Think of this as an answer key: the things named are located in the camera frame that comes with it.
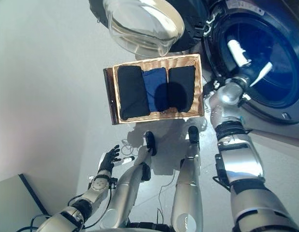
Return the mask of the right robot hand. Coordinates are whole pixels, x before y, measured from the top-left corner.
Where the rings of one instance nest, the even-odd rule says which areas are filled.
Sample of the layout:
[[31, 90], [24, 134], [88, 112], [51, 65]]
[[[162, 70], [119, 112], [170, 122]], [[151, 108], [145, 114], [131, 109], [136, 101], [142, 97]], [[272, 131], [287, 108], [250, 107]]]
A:
[[247, 85], [253, 87], [262, 80], [273, 68], [273, 64], [261, 56], [255, 60], [246, 58], [244, 50], [236, 39], [227, 42], [227, 47], [239, 67], [239, 76], [246, 78]]

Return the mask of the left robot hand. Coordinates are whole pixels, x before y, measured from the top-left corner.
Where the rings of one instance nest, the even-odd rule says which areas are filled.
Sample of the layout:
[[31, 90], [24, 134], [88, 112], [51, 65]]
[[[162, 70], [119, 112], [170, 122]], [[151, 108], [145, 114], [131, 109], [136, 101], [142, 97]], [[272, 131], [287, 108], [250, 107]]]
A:
[[108, 171], [112, 173], [114, 167], [127, 164], [135, 160], [134, 156], [119, 158], [120, 146], [114, 146], [110, 151], [103, 153], [98, 164], [98, 171]]

